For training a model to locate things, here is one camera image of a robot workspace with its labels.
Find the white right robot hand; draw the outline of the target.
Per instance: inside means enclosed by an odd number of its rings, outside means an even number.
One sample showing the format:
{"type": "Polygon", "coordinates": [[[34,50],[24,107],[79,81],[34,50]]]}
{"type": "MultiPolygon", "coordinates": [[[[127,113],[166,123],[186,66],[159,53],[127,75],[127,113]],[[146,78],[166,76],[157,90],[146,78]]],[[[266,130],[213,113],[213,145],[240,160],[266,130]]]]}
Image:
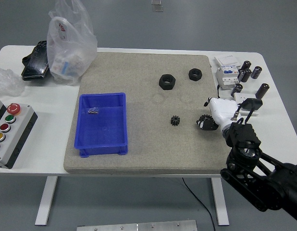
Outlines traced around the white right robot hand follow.
{"type": "Polygon", "coordinates": [[[202,115],[196,121],[196,124],[202,130],[217,130],[220,128],[221,133],[225,134],[231,124],[241,118],[236,101],[211,97],[204,103],[204,107],[207,106],[211,115],[202,115]]]}

